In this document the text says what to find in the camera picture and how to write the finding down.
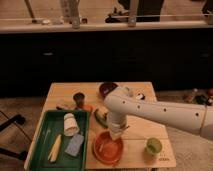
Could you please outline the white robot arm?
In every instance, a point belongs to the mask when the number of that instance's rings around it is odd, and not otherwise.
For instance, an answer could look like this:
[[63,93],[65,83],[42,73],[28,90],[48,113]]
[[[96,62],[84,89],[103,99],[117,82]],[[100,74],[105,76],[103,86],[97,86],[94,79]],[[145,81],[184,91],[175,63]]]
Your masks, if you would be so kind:
[[113,139],[120,138],[132,115],[168,125],[213,141],[213,106],[139,100],[127,87],[118,86],[104,99],[107,124]]

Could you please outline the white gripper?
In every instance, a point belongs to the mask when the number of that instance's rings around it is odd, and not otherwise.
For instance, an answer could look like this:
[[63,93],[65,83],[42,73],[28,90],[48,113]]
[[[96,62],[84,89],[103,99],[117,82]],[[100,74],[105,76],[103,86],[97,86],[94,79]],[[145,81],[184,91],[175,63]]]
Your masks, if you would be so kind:
[[110,137],[113,140],[117,140],[118,138],[120,138],[123,132],[125,131],[126,126],[127,126],[126,122],[119,123],[119,124],[110,122],[108,124]]

